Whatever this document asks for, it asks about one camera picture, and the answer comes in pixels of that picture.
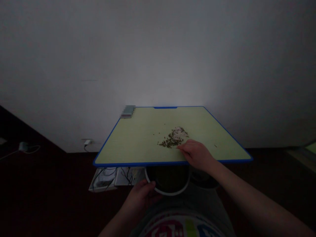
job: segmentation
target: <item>left hand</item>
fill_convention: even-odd
[[[147,182],[146,179],[136,184],[127,196],[119,213],[129,219],[133,228],[144,217],[146,210],[158,202],[163,196],[154,191],[156,182]]]

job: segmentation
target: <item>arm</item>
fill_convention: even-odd
[[[162,195],[154,191],[155,186],[154,181],[148,183],[146,179],[135,185],[119,212],[106,225],[99,237],[128,236],[144,217],[148,207],[162,198]]]
[[[266,236],[315,236],[290,212],[216,161],[202,143],[188,140],[178,149],[192,166],[208,173],[222,185],[260,233]]]

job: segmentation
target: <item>right hand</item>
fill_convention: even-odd
[[[209,172],[216,161],[208,149],[202,143],[195,140],[189,139],[186,143],[177,146],[177,148],[190,165],[204,172]]]

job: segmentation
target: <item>hand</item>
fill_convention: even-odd
[[[156,182],[147,182],[146,179],[136,184],[127,196],[119,213],[129,220],[132,228],[144,217],[146,210],[158,202],[163,196],[154,191]]]
[[[200,142],[189,139],[186,143],[177,146],[177,148],[190,165],[206,173],[216,163],[208,149]]]

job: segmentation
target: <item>plug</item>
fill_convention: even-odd
[[[88,140],[85,141],[84,145],[86,147],[87,145],[89,145],[91,143],[92,143],[92,139],[88,139]]]
[[[28,150],[29,146],[26,142],[20,142],[19,144],[19,151],[26,152]]]

